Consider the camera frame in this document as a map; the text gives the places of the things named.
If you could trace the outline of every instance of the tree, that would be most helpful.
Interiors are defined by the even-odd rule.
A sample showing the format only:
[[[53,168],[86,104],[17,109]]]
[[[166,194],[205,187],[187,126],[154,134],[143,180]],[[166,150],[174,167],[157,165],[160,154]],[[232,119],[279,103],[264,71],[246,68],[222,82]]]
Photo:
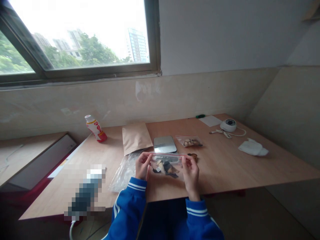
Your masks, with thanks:
[[[81,49],[79,52],[82,56],[84,65],[111,65],[119,61],[116,54],[110,48],[100,43],[96,35],[89,38],[86,33],[83,33],[80,37]]]
[[[33,70],[4,34],[0,32],[0,73],[26,72],[33,72]]]
[[[130,57],[129,57],[129,56],[126,57],[126,58],[119,59],[119,60],[117,61],[117,63],[121,63],[121,64],[132,63],[132,62],[133,62],[133,61],[130,60]]]
[[[65,51],[59,52],[57,48],[52,46],[45,47],[46,56],[56,69],[80,67],[80,62]]]

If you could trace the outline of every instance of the electrical cord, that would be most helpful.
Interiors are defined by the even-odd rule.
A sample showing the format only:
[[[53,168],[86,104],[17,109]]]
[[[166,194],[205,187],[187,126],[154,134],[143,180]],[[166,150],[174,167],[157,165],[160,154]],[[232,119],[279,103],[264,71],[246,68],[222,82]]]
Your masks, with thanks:
[[[70,227],[70,231],[69,231],[69,238],[70,238],[70,240],[73,240],[73,238],[72,238],[72,228],[73,228],[73,225],[74,225],[74,223],[75,223],[76,221],[72,221],[71,222],[71,227]]]
[[[241,129],[242,131],[244,131],[244,134],[242,134],[242,135],[236,135],[236,134],[232,134],[232,133],[229,133],[229,132],[226,132],[226,131],[224,131],[224,130],[216,130],[216,131],[212,131],[212,132],[209,132],[209,134],[214,134],[214,133],[216,133],[216,132],[218,132],[218,133],[223,133],[227,138],[229,138],[229,139],[231,139],[232,137],[231,137],[231,135],[232,136],[237,136],[237,137],[242,137],[242,136],[244,136],[244,135],[246,135],[247,134],[247,131],[246,130],[244,130],[244,129],[242,129],[242,128],[239,128],[239,129]]]
[[[14,154],[16,151],[18,151],[20,148],[22,148],[22,147],[23,147],[23,144],[21,144],[19,147],[17,147],[16,150],[14,150],[12,153],[10,153],[10,155],[5,159],[6,165],[5,165],[4,167],[2,167],[2,168],[6,168],[6,167],[9,166],[9,164],[8,164],[8,158],[9,158],[12,154]]]
[[[70,240],[73,240],[73,238],[72,238],[72,228],[73,228],[73,225],[74,225],[74,223],[75,223],[76,221],[72,221],[71,222],[71,227],[70,227],[70,231],[69,231],[69,238],[70,238]],[[104,224],[104,225],[102,225],[101,227],[99,227],[96,231],[94,231],[94,233],[92,233],[86,240],[88,240],[89,238],[91,238],[97,231],[99,231],[101,228],[103,228],[104,226],[106,226],[108,223],[110,223],[110,221],[109,222],[107,222],[106,224]]]

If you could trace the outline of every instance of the white stripe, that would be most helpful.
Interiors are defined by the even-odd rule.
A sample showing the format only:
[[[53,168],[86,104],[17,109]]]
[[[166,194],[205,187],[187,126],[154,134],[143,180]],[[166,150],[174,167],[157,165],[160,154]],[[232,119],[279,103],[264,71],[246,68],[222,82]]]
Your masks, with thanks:
[[[137,187],[137,188],[141,188],[141,189],[146,189],[146,187],[141,187],[141,186],[133,184],[133,183],[129,183],[129,185]]]
[[[187,213],[189,213],[189,214],[191,214],[193,216],[197,216],[197,217],[205,217],[205,216],[208,215],[208,213],[206,213],[206,214],[196,214],[196,213],[192,213],[192,212],[188,212],[188,211],[187,211]]]
[[[134,187],[131,187],[131,188],[133,188],[135,190],[139,190],[139,191],[145,192],[145,190],[142,190],[142,189],[139,189],[139,188],[134,188]]]
[[[187,208],[187,211],[191,211],[191,212],[195,212],[195,213],[205,213],[208,210],[207,209],[205,209],[205,210],[195,210],[195,209],[192,209],[192,208]]]
[[[114,202],[114,205],[113,205],[113,213],[114,213],[114,218],[116,218],[117,214],[119,213],[120,211],[120,207],[117,205],[117,200],[118,200],[118,197],[120,195],[120,193],[123,191],[123,189],[119,192],[117,198],[116,198],[116,201]]]
[[[216,223],[216,221],[213,219],[213,217],[210,217],[210,219],[217,225],[218,228],[220,228],[220,227],[218,226],[218,224]]]
[[[108,236],[108,233],[107,233],[107,235],[105,235],[104,238],[102,238],[101,240],[105,240],[107,236]]]

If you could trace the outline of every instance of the floor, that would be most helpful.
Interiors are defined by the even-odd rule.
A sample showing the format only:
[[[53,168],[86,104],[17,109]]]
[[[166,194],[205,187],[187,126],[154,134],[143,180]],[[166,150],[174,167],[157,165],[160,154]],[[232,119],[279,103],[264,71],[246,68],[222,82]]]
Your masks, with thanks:
[[[211,216],[222,229],[225,239],[304,239],[315,240],[295,218],[265,189],[246,190],[245,197],[232,193],[206,198]],[[1,205],[1,231],[7,239],[69,239],[69,225],[49,219],[17,221],[23,209]],[[104,237],[110,227],[111,210],[83,221],[73,229],[74,240]]]

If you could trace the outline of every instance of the blue jacket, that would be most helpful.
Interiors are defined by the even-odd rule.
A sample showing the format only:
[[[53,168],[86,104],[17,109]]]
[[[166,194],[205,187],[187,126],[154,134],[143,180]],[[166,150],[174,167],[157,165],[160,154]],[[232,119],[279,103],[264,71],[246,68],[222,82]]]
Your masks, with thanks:
[[[132,177],[127,188],[119,193],[113,206],[112,224],[104,240],[136,239],[146,204],[146,187],[146,181]],[[190,239],[224,239],[222,231],[208,214],[204,200],[191,202],[186,199],[186,206]]]

